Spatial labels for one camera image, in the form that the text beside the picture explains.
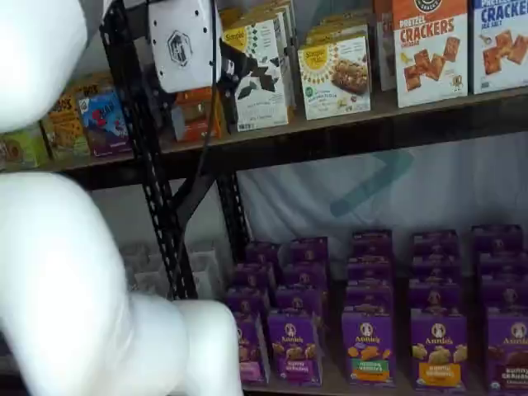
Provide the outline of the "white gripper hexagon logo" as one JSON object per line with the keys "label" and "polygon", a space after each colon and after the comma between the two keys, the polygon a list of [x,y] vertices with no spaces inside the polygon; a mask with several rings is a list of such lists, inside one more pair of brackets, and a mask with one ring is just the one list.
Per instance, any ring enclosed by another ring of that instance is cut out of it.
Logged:
{"label": "white gripper hexagon logo", "polygon": [[224,43],[214,1],[152,1],[148,30],[161,88],[167,93],[209,87],[217,82],[229,129],[236,129],[236,90],[258,67],[244,52]]}

